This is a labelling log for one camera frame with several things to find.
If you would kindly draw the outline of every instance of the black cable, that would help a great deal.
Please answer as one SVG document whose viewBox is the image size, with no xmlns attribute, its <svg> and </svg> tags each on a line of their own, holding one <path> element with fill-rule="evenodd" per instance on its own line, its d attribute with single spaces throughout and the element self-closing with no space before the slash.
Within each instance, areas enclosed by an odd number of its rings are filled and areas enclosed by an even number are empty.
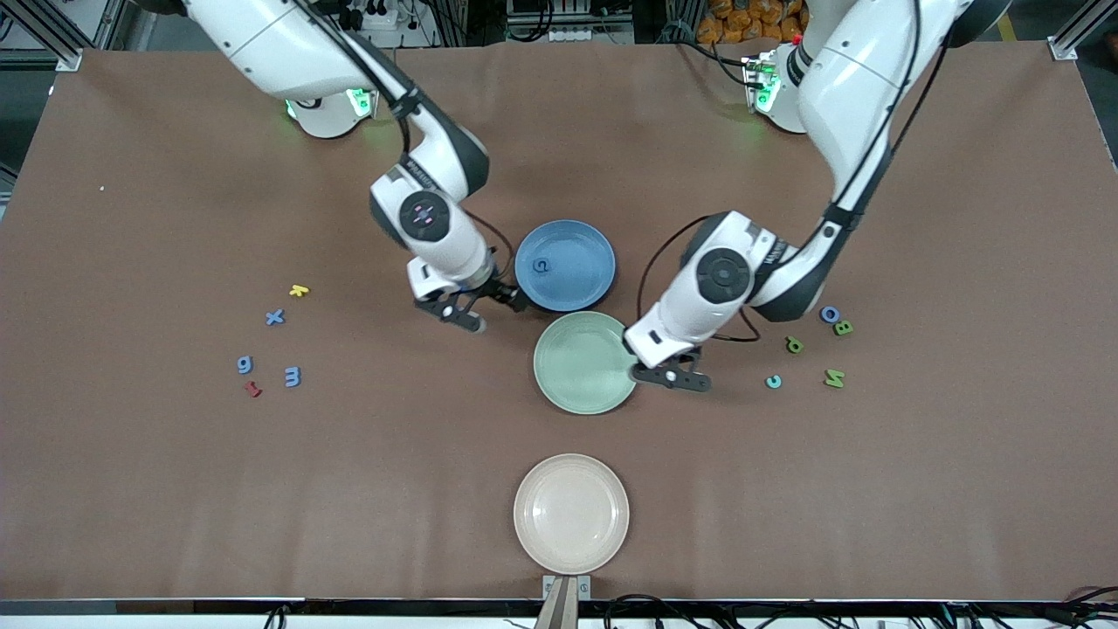
<svg viewBox="0 0 1118 629">
<path fill-rule="evenodd" d="M 287 627 L 287 612 L 291 611 L 291 607 L 284 603 L 276 609 L 268 612 L 267 619 L 264 621 L 264 629 L 272 629 L 272 621 L 280 619 L 278 625 L 275 629 L 284 629 Z"/>
<path fill-rule="evenodd" d="M 705 216 L 700 216 L 699 218 L 695 218 L 691 222 L 688 222 L 686 225 L 684 225 L 680 230 L 678 230 L 674 234 L 672 234 L 672 236 L 670 238 L 667 238 L 667 240 L 665 240 L 664 244 L 660 245 L 660 248 L 656 249 L 656 252 L 652 254 L 652 259 L 650 259 L 648 263 L 644 265 L 644 271 L 641 273 L 641 283 L 638 283 L 637 286 L 636 286 L 636 321 L 637 322 L 639 322 L 641 318 L 644 317 L 644 284 L 648 279 L 648 273 L 652 270 L 652 266 L 656 263 L 656 259 L 660 257 L 660 255 L 662 252 L 664 252 L 664 249 L 666 249 L 667 247 L 672 246 L 672 242 L 675 241 L 675 238 L 682 236 L 684 231 L 686 231 L 691 227 L 694 227 L 699 222 L 702 222 L 703 220 L 710 218 L 711 216 L 713 216 L 713 215 L 712 213 L 708 213 Z M 761 340 L 761 333 L 760 333 L 760 331 L 757 330 L 756 326 L 754 326 L 752 322 L 749 321 L 749 317 L 746 314 L 745 306 L 741 306 L 741 307 L 738 308 L 738 314 L 741 317 L 741 321 L 745 322 L 746 325 L 749 326 L 749 330 L 754 333 L 752 339 L 730 337 L 730 336 L 726 336 L 726 335 L 714 335 L 711 339 L 713 339 L 714 341 L 724 341 L 724 342 L 729 342 L 729 343 L 756 343 L 756 342 L 760 341 Z"/>
<path fill-rule="evenodd" d="M 1110 588 L 1099 588 L 1098 590 L 1091 590 L 1090 592 L 1083 594 L 1082 597 L 1076 597 L 1065 603 L 1086 603 L 1087 601 L 1101 597 L 1102 594 L 1109 594 L 1110 592 L 1118 592 L 1118 585 L 1111 585 Z"/>
<path fill-rule="evenodd" d="M 430 8 L 430 10 L 433 10 L 436 13 L 445 17 L 447 19 L 447 21 L 451 22 L 451 26 L 455 30 L 457 30 L 458 32 L 462 34 L 463 39 L 465 39 L 466 37 L 468 37 L 468 34 L 466 34 L 466 29 L 462 28 L 462 25 L 459 25 L 458 21 L 454 19 L 454 16 L 452 16 L 452 15 L 447 13 L 446 11 L 444 11 L 443 9 L 436 7 L 430 0 L 419 0 L 419 1 L 423 2 L 424 4 L 427 4 L 427 7 Z M 447 47 L 446 46 L 446 38 L 445 37 L 443 38 L 443 47 L 444 48 Z"/>
<path fill-rule="evenodd" d="M 947 35 L 944 36 L 944 42 L 939 45 L 939 57 L 936 58 L 936 65 L 931 67 L 931 74 L 928 75 L 928 82 L 923 84 L 923 90 L 920 92 L 920 97 L 916 101 L 916 106 L 912 107 L 912 113 L 909 114 L 909 118 L 904 121 L 904 126 L 901 127 L 900 135 L 897 136 L 897 142 L 893 143 L 893 150 L 900 147 L 901 142 L 904 141 L 904 135 L 908 135 L 908 130 L 912 126 L 912 121 L 916 120 L 916 114 L 920 113 L 920 107 L 923 105 L 923 99 L 928 97 L 928 90 L 931 84 L 936 82 L 936 75 L 939 74 L 940 66 L 944 65 L 944 56 L 947 55 L 947 42 L 951 40 L 951 31 L 955 30 L 955 25 L 947 29 Z"/>
<path fill-rule="evenodd" d="M 780 620 L 781 617 L 787 616 L 788 613 L 792 613 L 792 610 L 793 610 L 793 608 L 787 608 L 787 609 L 783 609 L 780 611 L 774 612 L 773 616 L 768 617 L 765 620 L 765 622 L 761 622 L 757 627 L 754 627 L 754 629 L 765 629 L 769 625 L 773 625 L 777 620 Z"/>
<path fill-rule="evenodd" d="M 707 220 L 711 216 L 713 216 L 713 215 L 712 213 L 708 213 L 705 216 L 700 216 L 699 218 L 695 218 L 691 222 L 688 222 L 686 225 L 684 225 L 682 228 L 680 228 L 679 231 L 675 231 L 674 234 L 672 234 L 672 236 L 670 238 L 667 238 L 667 240 L 664 241 L 664 244 L 660 245 L 660 248 L 656 249 L 656 252 L 652 254 L 652 259 L 650 259 L 648 263 L 644 265 L 644 271 L 641 273 L 641 283 L 637 284 L 637 286 L 636 286 L 636 321 L 637 322 L 639 322 L 641 318 L 644 317 L 644 305 L 643 305 L 643 303 L 644 303 L 644 283 L 645 283 L 645 279 L 648 278 L 648 271 L 652 270 L 652 265 L 656 263 L 656 258 L 660 257 L 660 254 L 664 252 L 664 249 L 666 249 L 667 247 L 670 247 L 672 245 L 672 242 L 675 241 L 675 238 L 682 236 L 684 231 L 686 231 L 688 229 L 690 229 L 690 228 L 694 227 L 695 225 L 702 222 L 703 220 Z"/>
<path fill-rule="evenodd" d="M 501 244 L 503 244 L 504 248 L 509 251 L 509 261 L 508 261 L 508 264 L 505 264 L 501 268 L 501 270 L 498 273 L 498 275 L 494 277 L 494 279 L 500 279 L 501 277 L 504 277 L 509 273 L 509 268 L 512 268 L 512 260 L 513 260 L 513 257 L 517 255 L 515 250 L 513 250 L 513 248 L 512 248 L 512 242 L 509 241 L 509 238 L 506 238 L 504 236 L 504 234 L 501 232 L 500 229 L 498 229 L 496 227 L 494 227 L 493 225 L 491 225 L 484 218 L 477 216 L 476 213 L 474 213 L 474 212 L 472 212 L 472 211 L 470 211 L 468 209 L 465 209 L 465 208 L 463 208 L 463 211 L 466 212 L 466 216 L 468 216 L 470 218 L 473 218 L 477 222 L 481 222 L 490 231 L 493 231 L 493 235 L 495 235 L 498 238 L 501 239 Z"/>
<path fill-rule="evenodd" d="M 846 196 L 846 192 L 850 191 L 850 187 L 854 184 L 854 180 L 858 179 L 859 173 L 862 172 L 862 169 L 865 166 L 865 162 L 870 159 L 870 154 L 873 153 L 873 147 L 878 145 L 878 141 L 881 139 L 881 135 L 889 130 L 889 123 L 892 121 L 893 117 L 892 114 L 894 111 L 897 111 L 897 105 L 900 104 L 901 98 L 904 96 L 904 87 L 909 84 L 909 80 L 911 79 L 912 70 L 916 69 L 916 57 L 920 53 L 920 28 L 922 27 L 920 0 L 912 0 L 912 8 L 916 11 L 913 13 L 913 19 L 916 20 L 915 25 L 916 29 L 913 29 L 912 31 L 912 57 L 909 59 L 909 66 L 904 70 L 904 78 L 901 80 L 900 88 L 897 89 L 897 96 L 893 97 L 893 104 L 889 105 L 889 108 L 885 109 L 887 112 L 885 120 L 882 121 L 881 127 L 878 128 L 878 132 L 873 135 L 873 140 L 866 146 L 865 154 L 862 155 L 862 160 L 858 162 L 858 168 L 853 170 L 852 174 L 850 175 L 850 179 L 846 181 L 846 184 L 843 185 L 842 192 L 837 197 L 835 197 L 835 202 L 840 202 L 843 199 L 843 197 Z"/>
<path fill-rule="evenodd" d="M 998 614 L 994 613 L 993 611 L 991 611 L 988 613 L 989 613 L 991 619 L 994 622 L 996 622 L 997 626 L 1001 627 L 1002 629 L 1013 629 L 1013 627 L 1010 627 L 1010 625 L 1006 621 L 1002 620 L 1002 617 L 999 617 Z"/>
<path fill-rule="evenodd" d="M 738 85 L 743 85 L 746 87 L 752 87 L 754 89 L 761 89 L 761 88 L 765 87 L 765 85 L 761 84 L 761 83 L 757 83 L 755 80 L 746 80 L 743 78 L 738 78 L 732 72 L 730 72 L 730 68 L 726 67 L 726 58 L 722 57 L 722 55 L 718 54 L 718 47 L 714 46 L 713 42 L 711 42 L 710 49 L 711 49 L 711 51 L 714 53 L 713 59 L 716 61 L 718 61 L 718 67 L 722 68 L 722 72 L 726 73 L 726 76 L 730 77 L 730 80 L 737 83 Z"/>
<path fill-rule="evenodd" d="M 699 622 L 698 620 L 695 620 L 693 616 L 683 613 L 682 611 L 680 611 L 679 609 L 676 609 L 674 606 L 669 604 L 667 602 L 665 602 L 665 601 L 663 601 L 663 600 L 661 600 L 661 599 L 659 599 L 656 597 L 653 597 L 651 594 L 625 594 L 624 597 L 617 597 L 616 599 L 609 601 L 609 604 L 606 607 L 605 613 L 603 613 L 603 616 L 601 616 L 601 626 L 604 627 L 604 629 L 613 629 L 613 626 L 610 625 L 610 618 L 613 617 L 614 606 L 617 604 L 617 603 L 622 603 L 624 601 L 631 601 L 631 600 L 644 600 L 644 601 L 652 601 L 652 602 L 659 603 L 660 606 L 662 606 L 667 611 L 670 611 L 670 612 L 674 613 L 675 616 L 682 618 L 683 620 L 686 620 L 688 622 L 690 622 L 691 626 L 694 627 L 695 629 L 710 629 L 705 625 L 702 625 L 701 622 Z"/>
<path fill-rule="evenodd" d="M 703 48 L 702 46 L 699 46 L 698 44 L 694 44 L 693 41 L 676 39 L 675 41 L 672 41 L 672 44 L 681 44 L 683 46 L 694 48 L 695 50 L 699 50 L 699 53 L 701 53 L 702 56 L 707 57 L 708 59 L 713 59 L 716 61 L 726 64 L 728 66 L 747 67 L 749 65 L 749 61 L 739 61 L 738 59 L 731 59 L 729 57 L 722 57 L 720 55 L 712 54 L 710 50 Z"/>
<path fill-rule="evenodd" d="M 548 23 L 546 26 L 543 23 L 544 10 L 547 11 L 547 20 L 548 20 Z M 543 37 L 544 35 L 547 35 L 549 30 L 551 30 L 551 22 L 555 19 L 555 11 L 556 11 L 555 0 L 548 0 L 546 7 L 544 6 L 540 7 L 540 21 L 537 22 L 536 28 L 532 29 L 532 31 L 529 32 L 527 37 L 520 37 L 519 35 L 513 35 L 510 31 L 509 39 L 512 39 L 514 41 L 523 41 L 527 44 L 536 41 L 537 39 Z"/>
<path fill-rule="evenodd" d="M 373 85 L 377 86 L 377 89 L 380 92 L 380 94 L 383 95 L 385 99 L 389 103 L 389 105 L 391 105 L 392 103 L 389 99 L 390 97 L 388 95 L 388 89 L 385 87 L 385 84 L 380 80 L 380 77 L 377 76 L 377 73 L 369 66 L 369 64 L 364 60 L 364 58 L 362 58 L 361 55 L 357 54 L 357 51 L 353 50 L 353 48 L 349 45 L 349 42 L 345 39 L 345 35 L 338 27 L 338 22 L 333 20 L 328 20 L 324 17 L 322 17 L 321 13 L 311 8 L 309 0 L 295 0 L 295 3 L 303 10 L 304 13 L 306 13 L 309 18 L 314 20 L 314 22 L 320 28 L 322 28 L 323 32 L 326 34 L 326 37 L 333 40 L 333 42 L 338 46 L 338 48 L 341 49 L 342 54 L 349 57 L 349 59 L 353 61 L 353 64 L 358 67 L 358 69 L 361 70 L 361 74 L 363 74 L 366 78 L 368 78 Z M 408 125 L 408 120 L 406 115 L 397 117 L 396 123 L 400 127 L 400 136 L 404 140 L 402 151 L 404 153 L 407 153 L 408 151 L 411 150 L 411 127 Z"/>
</svg>

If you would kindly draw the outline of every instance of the metal frame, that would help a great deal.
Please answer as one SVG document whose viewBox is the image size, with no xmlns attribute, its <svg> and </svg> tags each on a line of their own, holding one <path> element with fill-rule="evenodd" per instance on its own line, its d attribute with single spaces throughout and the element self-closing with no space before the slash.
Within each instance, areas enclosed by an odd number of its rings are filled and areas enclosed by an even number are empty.
<svg viewBox="0 0 1118 629">
<path fill-rule="evenodd" d="M 50 0 L 0 0 L 0 9 L 11 16 L 42 50 L 0 50 L 4 69 L 75 70 L 83 48 L 107 49 L 120 44 L 121 15 L 126 0 L 108 0 L 91 39 Z"/>
<path fill-rule="evenodd" d="M 1068 23 L 1048 38 L 1052 59 L 1058 61 L 1078 59 L 1076 47 L 1115 12 L 1115 9 L 1118 9 L 1118 0 L 1089 0 L 1083 4 Z"/>
<path fill-rule="evenodd" d="M 17 177 L 19 177 L 18 170 L 0 161 L 0 181 L 15 185 Z"/>
</svg>

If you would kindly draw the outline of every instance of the green plate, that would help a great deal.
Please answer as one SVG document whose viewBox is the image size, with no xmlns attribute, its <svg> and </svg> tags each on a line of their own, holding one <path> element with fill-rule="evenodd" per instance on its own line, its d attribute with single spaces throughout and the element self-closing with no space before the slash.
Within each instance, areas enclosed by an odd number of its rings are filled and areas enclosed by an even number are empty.
<svg viewBox="0 0 1118 629">
<path fill-rule="evenodd" d="M 625 326 L 601 312 L 571 312 L 556 320 L 536 343 L 536 382 L 552 404 L 596 416 L 633 393 L 628 372 L 636 358 L 622 345 Z"/>
</svg>

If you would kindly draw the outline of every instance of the green indicator light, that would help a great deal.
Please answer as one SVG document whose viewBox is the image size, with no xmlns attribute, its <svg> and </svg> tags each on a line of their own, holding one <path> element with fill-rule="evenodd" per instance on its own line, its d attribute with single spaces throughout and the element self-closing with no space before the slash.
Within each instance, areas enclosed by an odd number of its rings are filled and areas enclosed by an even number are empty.
<svg viewBox="0 0 1118 629">
<path fill-rule="evenodd" d="M 369 94 L 364 89 L 349 89 L 345 94 L 350 98 L 350 103 L 353 105 L 353 113 L 359 116 L 369 115 L 372 107 L 369 103 Z"/>
</svg>

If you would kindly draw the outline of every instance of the floor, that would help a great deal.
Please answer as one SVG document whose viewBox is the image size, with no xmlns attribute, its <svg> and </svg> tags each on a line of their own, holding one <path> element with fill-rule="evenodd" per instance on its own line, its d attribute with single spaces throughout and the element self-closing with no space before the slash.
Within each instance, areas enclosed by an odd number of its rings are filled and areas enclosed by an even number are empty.
<svg viewBox="0 0 1118 629">
<path fill-rule="evenodd" d="M 992 29 L 984 39 L 1044 39 L 1082 6 L 1083 0 L 1016 0 L 1008 23 Z M 1110 17 L 1079 48 L 1079 70 L 1095 105 L 1099 126 L 1110 146 L 1118 146 L 1118 64 L 1102 42 L 1102 35 L 1118 29 L 1118 13 Z M 130 48 L 148 50 L 212 50 L 214 44 L 190 20 L 160 16 L 138 23 Z M 27 154 L 39 116 L 46 106 L 54 72 L 0 69 L 0 162 L 18 169 Z M 0 194 L 10 191 L 0 182 Z"/>
</svg>

